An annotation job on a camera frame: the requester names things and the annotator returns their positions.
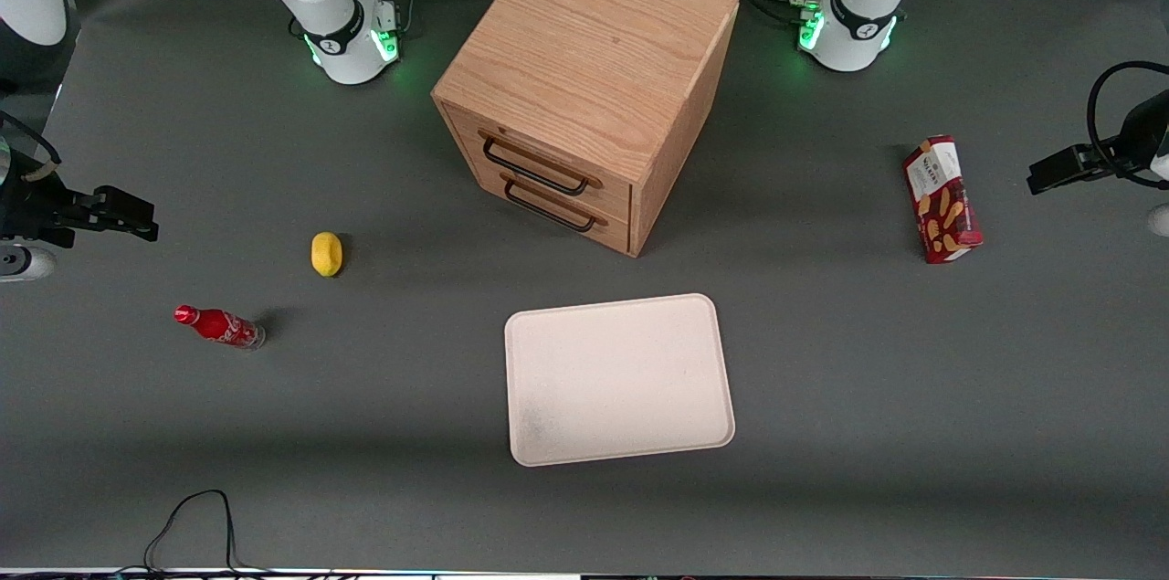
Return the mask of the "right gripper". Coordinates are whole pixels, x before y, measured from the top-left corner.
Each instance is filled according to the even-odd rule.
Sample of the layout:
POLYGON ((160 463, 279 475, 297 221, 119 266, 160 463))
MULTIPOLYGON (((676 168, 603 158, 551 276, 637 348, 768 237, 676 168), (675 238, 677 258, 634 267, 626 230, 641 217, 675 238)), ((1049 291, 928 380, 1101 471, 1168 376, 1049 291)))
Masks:
MULTIPOLYGON (((1 239, 41 240, 60 248, 72 248, 77 230, 91 230, 90 216, 76 202, 79 193, 65 187, 55 171, 35 181, 25 172, 9 170, 1 189, 1 239)), ((112 185, 101 185, 88 198, 88 210, 108 215, 109 230, 157 242, 159 225, 154 206, 112 185)))

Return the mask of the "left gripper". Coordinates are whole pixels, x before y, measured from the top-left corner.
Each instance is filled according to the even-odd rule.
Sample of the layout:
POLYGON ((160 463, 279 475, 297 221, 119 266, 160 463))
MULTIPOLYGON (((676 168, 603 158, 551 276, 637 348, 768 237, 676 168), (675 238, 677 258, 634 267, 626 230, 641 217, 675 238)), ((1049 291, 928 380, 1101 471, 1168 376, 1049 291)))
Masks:
POLYGON ((1116 170, 1118 177, 1137 185, 1165 185, 1165 122, 1168 90, 1130 109, 1122 127, 1104 140, 1068 146, 1028 167, 1028 189, 1040 195, 1047 189, 1102 177, 1102 170, 1116 170))

